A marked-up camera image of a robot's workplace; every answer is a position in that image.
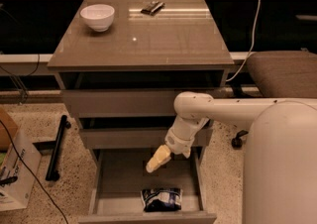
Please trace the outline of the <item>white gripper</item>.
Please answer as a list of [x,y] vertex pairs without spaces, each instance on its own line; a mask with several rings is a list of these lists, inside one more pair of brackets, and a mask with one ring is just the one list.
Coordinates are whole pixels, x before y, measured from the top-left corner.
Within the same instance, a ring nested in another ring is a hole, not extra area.
[[170,161],[170,154],[190,157],[191,147],[196,134],[209,122],[208,118],[186,119],[179,115],[175,117],[172,126],[165,136],[165,145],[158,147],[146,165],[147,172],[153,172]]

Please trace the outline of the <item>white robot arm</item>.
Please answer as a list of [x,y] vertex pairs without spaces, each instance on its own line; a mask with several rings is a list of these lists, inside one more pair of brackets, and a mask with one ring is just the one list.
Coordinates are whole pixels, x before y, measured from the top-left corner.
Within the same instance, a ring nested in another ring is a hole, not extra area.
[[317,224],[317,100],[215,99],[182,92],[176,118],[147,163],[153,172],[172,154],[189,157],[210,120],[248,132],[244,158],[243,224]]

